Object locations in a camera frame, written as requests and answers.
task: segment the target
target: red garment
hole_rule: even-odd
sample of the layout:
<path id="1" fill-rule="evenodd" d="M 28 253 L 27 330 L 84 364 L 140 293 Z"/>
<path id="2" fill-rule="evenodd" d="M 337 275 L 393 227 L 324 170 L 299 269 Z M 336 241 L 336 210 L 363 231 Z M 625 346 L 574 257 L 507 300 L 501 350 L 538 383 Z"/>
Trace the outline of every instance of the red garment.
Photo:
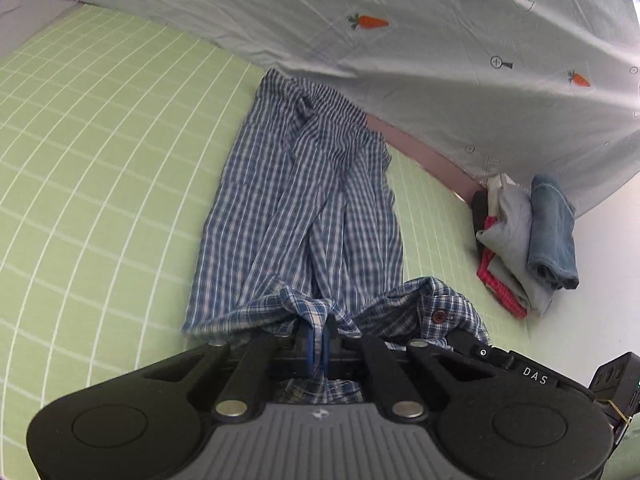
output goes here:
<path id="1" fill-rule="evenodd" d="M 495 216 L 488 216 L 484 220 L 484 228 L 488 229 L 494 225 L 498 219 Z M 498 280 L 492 273 L 487 270 L 489 262 L 494 257 L 494 252 L 488 248 L 484 248 L 482 252 L 482 258 L 480 259 L 480 266 L 476 275 L 480 280 L 492 291 L 496 298 L 500 301 L 502 306 L 506 308 L 515 317 L 523 318 L 527 317 L 527 310 L 518 302 L 517 298 L 511 292 L 507 286 Z"/>

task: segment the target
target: green sheet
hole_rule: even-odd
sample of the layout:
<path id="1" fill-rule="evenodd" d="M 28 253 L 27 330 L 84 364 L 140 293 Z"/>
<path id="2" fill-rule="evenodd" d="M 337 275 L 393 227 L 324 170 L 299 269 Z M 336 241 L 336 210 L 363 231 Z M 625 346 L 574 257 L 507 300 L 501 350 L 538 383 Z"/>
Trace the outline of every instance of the green sheet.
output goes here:
<path id="1" fill-rule="evenodd" d="M 51 400 L 182 351 L 204 219 L 264 70 L 178 30 L 84 6 L 0 62 L 1 472 L 37 475 Z M 526 326 L 476 278 L 471 212 L 391 149 L 404 277 L 472 300 L 503 348 Z"/>

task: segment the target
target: orange carrot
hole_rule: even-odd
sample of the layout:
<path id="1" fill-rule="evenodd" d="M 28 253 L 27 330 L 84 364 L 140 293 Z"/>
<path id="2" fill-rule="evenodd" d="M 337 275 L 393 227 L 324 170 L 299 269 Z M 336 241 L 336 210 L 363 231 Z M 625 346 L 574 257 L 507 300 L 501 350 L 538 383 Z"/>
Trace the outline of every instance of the orange carrot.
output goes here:
<path id="1" fill-rule="evenodd" d="M 362 28 L 379 28 L 386 27 L 389 24 L 389 22 L 386 20 L 374 18 L 373 16 L 367 16 L 366 14 L 351 14 L 350 16 L 347 16 L 347 19 L 351 22 L 351 28 L 353 30 L 355 30 L 358 25 Z"/>
<path id="2" fill-rule="evenodd" d="M 590 87 L 590 83 L 583 78 L 580 74 L 576 73 L 575 70 L 571 70 L 571 72 L 569 72 L 569 82 L 570 83 L 574 83 L 575 85 L 578 86 L 583 86 L 585 88 Z"/>

